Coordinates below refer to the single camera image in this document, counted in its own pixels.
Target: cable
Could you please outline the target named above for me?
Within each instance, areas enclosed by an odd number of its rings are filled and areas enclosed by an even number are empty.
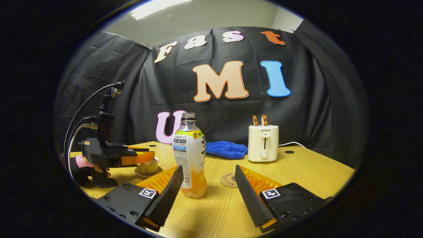
[[[75,115],[74,115],[74,117],[72,118],[72,120],[71,120],[71,123],[69,124],[69,127],[68,127],[68,130],[66,131],[66,136],[65,136],[65,142],[64,142],[64,145],[63,145],[63,155],[64,155],[64,158],[66,158],[67,157],[67,154],[66,154],[66,152],[67,152],[67,145],[66,145],[66,142],[67,142],[67,140],[68,140],[68,134],[69,134],[69,131],[70,131],[70,129],[71,129],[71,127],[72,127],[72,123],[74,122],[74,120],[75,120],[75,118],[77,117],[77,115],[79,114],[79,112],[81,111],[81,109],[85,106],[85,104],[92,98],[92,97],[94,97],[97,93],[99,93],[101,90],[103,90],[103,89],[105,89],[105,88],[108,88],[108,87],[111,87],[111,86],[114,86],[115,84],[110,84],[110,85],[107,85],[107,86],[104,86],[104,87],[102,87],[101,89],[99,89],[99,90],[97,90],[93,95],[91,95],[87,100],[85,100],[85,102],[80,106],[80,108],[77,110],[77,112],[75,113]]]
[[[302,144],[300,144],[300,143],[298,143],[298,142],[295,142],[295,141],[293,141],[293,142],[289,142],[289,143],[286,143],[286,144],[280,144],[280,145],[278,145],[278,146],[284,146],[284,145],[288,145],[288,144],[298,144],[298,145],[300,145],[300,146],[302,146],[302,147],[304,147],[304,148],[305,148],[305,146],[303,146]]]
[[[88,123],[85,123],[85,124],[82,124],[82,125],[78,126],[78,128],[75,130],[75,133],[72,136],[71,143],[70,143],[69,149],[68,149],[68,157],[67,157],[67,159],[68,159],[68,168],[69,168],[69,173],[71,174],[72,180],[75,180],[75,179],[74,179],[74,176],[72,175],[72,169],[71,169],[71,149],[72,149],[72,145],[74,143],[74,139],[75,139],[75,137],[78,134],[78,131],[80,129],[84,128],[84,127],[92,127],[92,125],[91,124],[88,124]]]
[[[89,117],[86,117],[86,118],[83,118],[83,119],[81,119],[76,125],[75,125],[75,127],[73,128],[73,130],[72,130],[72,132],[70,133],[70,136],[72,136],[72,135],[74,135],[75,134],[75,131],[76,131],[76,129],[77,129],[77,126],[78,125],[80,125],[80,124],[82,124],[85,120],[89,120],[90,118]],[[66,149],[64,152],[63,152],[63,154],[64,155],[66,155],[66,157],[64,157],[64,159],[66,159],[67,158],[67,156],[68,156],[68,150]]]

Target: blue letter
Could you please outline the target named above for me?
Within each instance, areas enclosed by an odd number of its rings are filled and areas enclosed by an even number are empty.
[[[267,94],[272,97],[286,97],[291,94],[291,91],[286,87],[283,80],[282,64],[278,61],[262,61],[260,63],[267,71],[269,77],[270,88]]]

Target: saucer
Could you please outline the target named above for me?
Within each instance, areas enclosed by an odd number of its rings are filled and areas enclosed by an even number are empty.
[[[135,168],[135,173],[136,173],[138,176],[140,176],[140,177],[144,177],[144,178],[151,177],[151,176],[156,175],[156,174],[158,174],[158,173],[160,173],[160,172],[163,172],[163,169],[162,169],[160,166],[159,166],[159,167],[157,167],[156,172],[155,172],[154,174],[151,174],[151,175],[141,174],[141,173],[138,171],[138,169],[137,169],[137,168]]]

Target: plastic bottle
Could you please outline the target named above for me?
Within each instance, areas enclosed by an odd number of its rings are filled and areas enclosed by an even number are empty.
[[[182,165],[184,181],[181,192],[186,197],[199,198],[207,190],[204,177],[204,158],[206,156],[206,138],[195,125],[195,113],[182,114],[181,127],[173,137],[173,154],[176,164]]]

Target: table surface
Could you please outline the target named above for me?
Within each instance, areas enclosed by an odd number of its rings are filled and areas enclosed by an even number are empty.
[[[163,170],[176,165],[171,145],[152,141],[137,146],[155,151],[160,159],[159,167]],[[252,238],[263,235],[259,227],[254,227],[238,188],[225,187],[220,183],[220,177],[235,172],[237,164],[284,185],[297,183],[324,199],[336,195],[354,173],[352,168],[301,146],[279,147],[277,159],[267,163],[252,163],[247,155],[240,160],[206,155],[205,160],[204,175],[208,185],[205,195],[191,199],[179,192],[165,226],[159,232],[151,232],[169,238]],[[136,175],[134,170],[135,167],[110,168],[110,173],[119,184],[137,184],[144,178]],[[81,189],[88,196],[100,198],[114,188]]]

